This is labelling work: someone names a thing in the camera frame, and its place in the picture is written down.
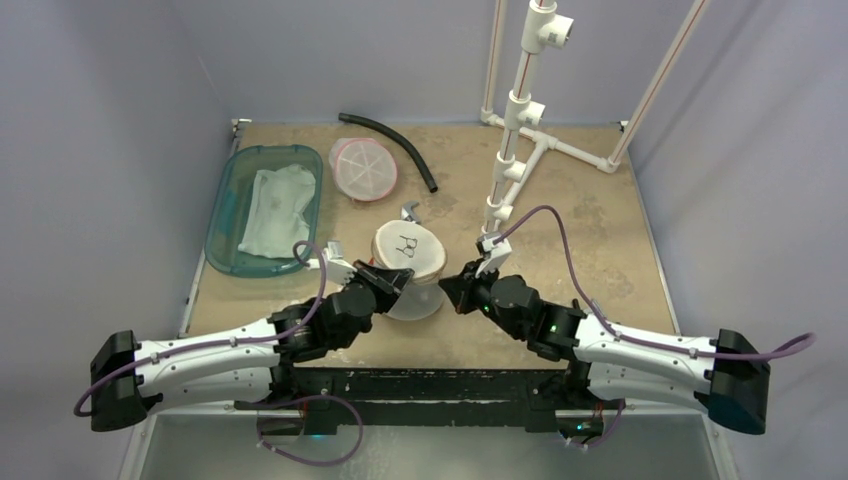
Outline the teal plastic bin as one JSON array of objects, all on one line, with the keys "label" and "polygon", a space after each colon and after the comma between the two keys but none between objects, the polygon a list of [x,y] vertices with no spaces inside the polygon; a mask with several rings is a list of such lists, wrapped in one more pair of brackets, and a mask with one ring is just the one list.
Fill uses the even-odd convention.
[{"label": "teal plastic bin", "polygon": [[316,236],[324,162],[304,145],[251,146],[226,163],[204,251],[238,278],[272,278],[302,265],[295,243]]}]

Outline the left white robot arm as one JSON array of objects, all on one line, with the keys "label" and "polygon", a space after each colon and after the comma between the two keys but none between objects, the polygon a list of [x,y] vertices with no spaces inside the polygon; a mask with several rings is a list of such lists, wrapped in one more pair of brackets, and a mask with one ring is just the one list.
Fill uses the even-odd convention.
[{"label": "left white robot arm", "polygon": [[124,429],[176,406],[220,400],[284,409],[297,399],[295,363],[346,349],[388,312],[414,275],[357,261],[339,291],[265,318],[187,339],[140,341],[110,335],[90,363],[90,387],[74,407],[94,432]]}]

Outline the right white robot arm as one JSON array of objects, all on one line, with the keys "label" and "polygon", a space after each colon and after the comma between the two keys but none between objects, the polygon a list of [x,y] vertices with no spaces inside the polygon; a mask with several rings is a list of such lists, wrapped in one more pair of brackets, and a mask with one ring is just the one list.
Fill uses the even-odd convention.
[{"label": "right white robot arm", "polygon": [[564,399],[576,407],[622,398],[692,408],[729,430],[766,431],[771,368],[748,339],[722,329],[710,337],[607,331],[575,306],[546,301],[519,275],[474,273],[443,278],[439,287],[459,314],[480,312],[537,356],[566,360]]}]

